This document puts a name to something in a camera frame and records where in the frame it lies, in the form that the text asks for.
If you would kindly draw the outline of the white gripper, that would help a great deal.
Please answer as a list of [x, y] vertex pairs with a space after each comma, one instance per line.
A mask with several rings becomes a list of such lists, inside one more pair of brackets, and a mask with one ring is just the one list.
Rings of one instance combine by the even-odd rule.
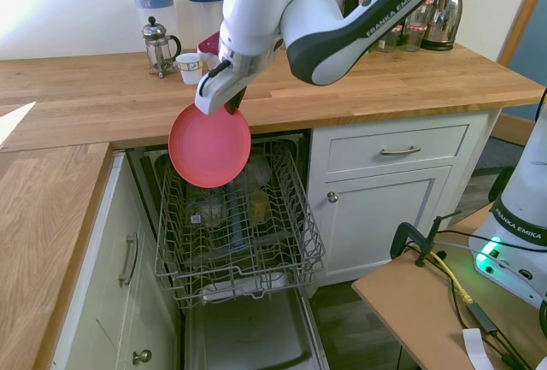
[[233, 68], [230, 61], [222, 61], [201, 78], [194, 104], [206, 115], [212, 115], [221, 108], [234, 115], [244, 98], [246, 87], [256, 77], [256, 73], [243, 74]]

